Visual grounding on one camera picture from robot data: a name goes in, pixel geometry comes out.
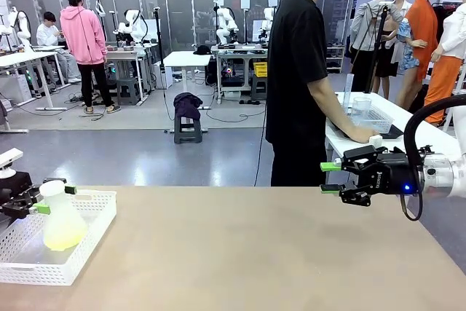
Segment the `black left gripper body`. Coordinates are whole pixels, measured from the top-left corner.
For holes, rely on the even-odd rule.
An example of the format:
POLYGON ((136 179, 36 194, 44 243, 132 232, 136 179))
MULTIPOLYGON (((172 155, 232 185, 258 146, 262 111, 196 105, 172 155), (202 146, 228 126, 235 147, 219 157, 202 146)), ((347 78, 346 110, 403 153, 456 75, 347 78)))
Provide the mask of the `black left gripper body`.
POLYGON ((9 202, 32 186, 30 174, 16 172, 13 176, 0 178, 0 202, 9 202))

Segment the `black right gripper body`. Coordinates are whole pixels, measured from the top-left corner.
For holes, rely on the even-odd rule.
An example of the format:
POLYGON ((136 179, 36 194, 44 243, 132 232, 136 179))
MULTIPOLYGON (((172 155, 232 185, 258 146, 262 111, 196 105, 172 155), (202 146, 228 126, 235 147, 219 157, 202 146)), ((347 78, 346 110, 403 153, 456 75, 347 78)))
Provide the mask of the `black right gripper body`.
POLYGON ((358 187, 367 194, 416 195, 418 184, 405 153, 381 153, 360 164, 358 187))

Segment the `translucent plastic conical flask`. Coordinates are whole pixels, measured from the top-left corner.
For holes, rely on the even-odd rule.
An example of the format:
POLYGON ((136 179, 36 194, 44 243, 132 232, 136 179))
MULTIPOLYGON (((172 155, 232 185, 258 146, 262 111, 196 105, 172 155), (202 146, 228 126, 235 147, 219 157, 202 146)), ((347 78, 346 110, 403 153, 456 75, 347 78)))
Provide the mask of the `translucent plastic conical flask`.
POLYGON ((87 234, 87 224, 65 193, 43 197, 50 207, 43 227, 43 242, 51 251, 64 251, 79 244, 87 234))

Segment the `white perforated basket with label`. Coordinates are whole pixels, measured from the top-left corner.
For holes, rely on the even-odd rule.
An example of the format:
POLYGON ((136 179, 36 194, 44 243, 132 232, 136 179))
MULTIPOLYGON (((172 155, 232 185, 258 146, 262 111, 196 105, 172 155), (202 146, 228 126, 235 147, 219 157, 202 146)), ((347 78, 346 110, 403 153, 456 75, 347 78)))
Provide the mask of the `white perforated basket with label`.
MULTIPOLYGON (((350 109, 351 104, 349 105, 349 113, 347 114, 347 116, 351 119, 350 109)), ((393 118, 390 115, 386 114, 376 106, 371 106, 368 118, 366 120, 363 120, 360 124, 355 124, 354 122, 353 123, 357 126, 371 128, 372 130, 375 130, 377 133, 388 133, 392 125, 392 122, 393 118)))

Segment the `clear plastic measuring beaker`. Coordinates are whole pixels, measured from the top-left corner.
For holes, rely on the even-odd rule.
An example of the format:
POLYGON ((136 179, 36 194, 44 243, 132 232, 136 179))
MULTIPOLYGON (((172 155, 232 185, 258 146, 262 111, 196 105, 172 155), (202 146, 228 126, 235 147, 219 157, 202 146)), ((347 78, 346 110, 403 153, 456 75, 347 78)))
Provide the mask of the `clear plastic measuring beaker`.
POLYGON ((371 109, 371 99, 366 97, 356 97, 352 101, 350 116, 355 124, 360 124, 368 118, 371 109))

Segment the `clear plastic graduated cylinder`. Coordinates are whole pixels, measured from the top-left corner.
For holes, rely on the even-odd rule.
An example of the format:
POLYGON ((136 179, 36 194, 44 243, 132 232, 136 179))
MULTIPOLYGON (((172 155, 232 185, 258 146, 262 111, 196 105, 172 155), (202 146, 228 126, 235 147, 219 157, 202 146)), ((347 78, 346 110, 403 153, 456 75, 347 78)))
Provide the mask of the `clear plastic graduated cylinder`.
POLYGON ((351 91, 352 91, 353 78, 354 78, 353 74, 347 74, 346 84, 344 88, 344 98, 343 98, 343 104, 342 104, 342 108, 344 109, 344 112, 346 114, 349 113, 350 96, 351 96, 351 91))

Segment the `person's right forearm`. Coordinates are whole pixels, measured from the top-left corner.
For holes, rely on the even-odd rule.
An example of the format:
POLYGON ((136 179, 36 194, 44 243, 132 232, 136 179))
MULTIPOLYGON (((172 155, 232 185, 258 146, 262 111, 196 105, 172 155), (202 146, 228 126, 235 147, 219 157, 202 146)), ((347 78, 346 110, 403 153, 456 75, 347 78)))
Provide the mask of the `person's right forearm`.
POLYGON ((308 84, 311 96, 324 115, 329 118, 342 132, 355 141, 356 128, 344 113, 338 98, 327 78, 308 84))

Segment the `wooden shoe rack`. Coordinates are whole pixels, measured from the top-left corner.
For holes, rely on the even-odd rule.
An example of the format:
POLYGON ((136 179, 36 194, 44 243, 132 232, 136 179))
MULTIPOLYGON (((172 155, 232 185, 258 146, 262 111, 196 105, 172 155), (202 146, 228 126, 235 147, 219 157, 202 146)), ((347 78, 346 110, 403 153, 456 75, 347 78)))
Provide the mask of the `wooden shoe rack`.
POLYGON ((345 47, 341 44, 330 44, 326 53, 326 68, 329 73, 339 74, 344 64, 345 47))

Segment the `grey step stool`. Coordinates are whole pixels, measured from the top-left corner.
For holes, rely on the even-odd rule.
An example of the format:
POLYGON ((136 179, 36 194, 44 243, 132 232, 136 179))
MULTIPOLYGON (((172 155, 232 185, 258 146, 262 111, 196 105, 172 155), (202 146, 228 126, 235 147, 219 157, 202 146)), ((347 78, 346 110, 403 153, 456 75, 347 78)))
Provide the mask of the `grey step stool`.
POLYGON ((135 106, 141 100, 138 80, 135 78, 116 81, 117 103, 120 106, 135 106))

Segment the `long white desk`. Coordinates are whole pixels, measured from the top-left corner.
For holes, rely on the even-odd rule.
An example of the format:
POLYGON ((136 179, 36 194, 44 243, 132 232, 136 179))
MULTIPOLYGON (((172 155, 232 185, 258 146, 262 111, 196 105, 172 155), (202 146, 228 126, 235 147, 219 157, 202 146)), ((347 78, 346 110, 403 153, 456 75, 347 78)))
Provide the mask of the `long white desk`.
POLYGON ((22 68, 25 66, 32 74, 35 72, 33 68, 36 68, 37 73, 39 74, 39 78, 42 82, 42 89, 45 94, 45 98, 47 101, 46 107, 37 107, 37 111, 56 111, 58 113, 62 113, 64 111, 68 111, 66 107, 54 107, 53 102, 50 95, 50 89, 47 84, 47 80, 44 74, 44 69, 42 65, 42 60, 47 59, 48 57, 52 56, 55 59, 55 63, 58 67, 58 75, 61 81, 60 89, 63 89, 69 84, 65 84, 63 80, 63 75, 61 74, 57 53, 53 51, 27 51, 27 52, 17 52, 13 54, 8 54, 0 57, 0 73, 2 71, 11 71, 14 69, 17 71, 18 68, 22 68))

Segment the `mannequin in orange shirt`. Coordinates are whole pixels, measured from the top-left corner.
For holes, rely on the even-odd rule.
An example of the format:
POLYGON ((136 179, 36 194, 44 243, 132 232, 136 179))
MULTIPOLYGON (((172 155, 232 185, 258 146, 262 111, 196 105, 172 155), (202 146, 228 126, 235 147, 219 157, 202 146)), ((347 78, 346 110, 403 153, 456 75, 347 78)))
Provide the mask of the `mannequin in orange shirt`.
POLYGON ((411 26, 411 34, 414 41, 426 43, 423 47, 414 48, 414 57, 419 61, 416 80, 422 83, 427 74, 431 55, 438 46, 437 30, 438 19, 429 0, 414 0, 406 19, 411 26))

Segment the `seated person in white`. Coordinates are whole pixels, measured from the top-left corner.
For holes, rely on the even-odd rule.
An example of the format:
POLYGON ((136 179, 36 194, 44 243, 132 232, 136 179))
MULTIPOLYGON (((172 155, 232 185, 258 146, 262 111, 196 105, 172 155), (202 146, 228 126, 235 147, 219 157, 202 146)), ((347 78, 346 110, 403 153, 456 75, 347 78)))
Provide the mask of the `seated person in white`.
MULTIPOLYGON (((39 46, 63 46, 66 40, 63 32, 55 25, 56 17, 52 12, 43 14, 43 21, 36 31, 36 41, 39 46)), ((57 48, 57 57, 66 83, 76 84, 81 82, 81 75, 74 56, 65 48, 57 48)))

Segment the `robot workbench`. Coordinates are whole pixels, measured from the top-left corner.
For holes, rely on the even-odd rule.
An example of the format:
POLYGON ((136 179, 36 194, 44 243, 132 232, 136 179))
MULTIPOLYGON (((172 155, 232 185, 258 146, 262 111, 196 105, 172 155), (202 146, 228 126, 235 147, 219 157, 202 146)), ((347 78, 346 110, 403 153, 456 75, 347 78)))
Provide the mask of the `robot workbench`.
POLYGON ((260 44, 242 45, 235 44, 234 48, 229 44, 228 47, 212 46, 211 51, 216 59, 217 73, 217 104, 221 104, 222 98, 227 92, 251 92, 253 89, 253 74, 250 72, 250 61, 267 59, 267 48, 263 48, 260 44), (223 62, 228 63, 233 60, 241 60, 243 62, 242 69, 242 84, 240 86, 224 86, 222 82, 222 72, 224 70, 223 62))

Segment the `black light stand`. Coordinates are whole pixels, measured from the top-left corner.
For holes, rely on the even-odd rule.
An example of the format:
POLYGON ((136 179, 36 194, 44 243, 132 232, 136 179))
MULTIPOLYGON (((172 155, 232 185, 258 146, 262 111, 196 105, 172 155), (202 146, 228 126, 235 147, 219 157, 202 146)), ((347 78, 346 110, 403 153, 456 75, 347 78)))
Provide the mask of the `black light stand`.
POLYGON ((159 50, 159 70, 160 70, 160 82, 161 87, 163 90, 167 89, 167 80, 166 80, 166 72, 165 72, 165 64, 164 64, 164 57, 163 57, 163 50, 162 50, 162 37, 159 25, 159 7, 153 8, 153 16, 156 23, 157 29, 157 47, 159 50))

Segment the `small white table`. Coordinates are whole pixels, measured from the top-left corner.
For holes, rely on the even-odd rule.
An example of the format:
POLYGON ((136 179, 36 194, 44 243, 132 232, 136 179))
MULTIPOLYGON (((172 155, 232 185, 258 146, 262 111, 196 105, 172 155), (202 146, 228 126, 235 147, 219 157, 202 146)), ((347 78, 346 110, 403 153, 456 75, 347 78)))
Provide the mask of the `small white table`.
POLYGON ((211 55, 198 55, 192 51, 173 51, 164 60, 165 67, 180 68, 183 92, 189 92, 188 71, 191 81, 196 82, 196 69, 204 68, 210 62, 211 55))

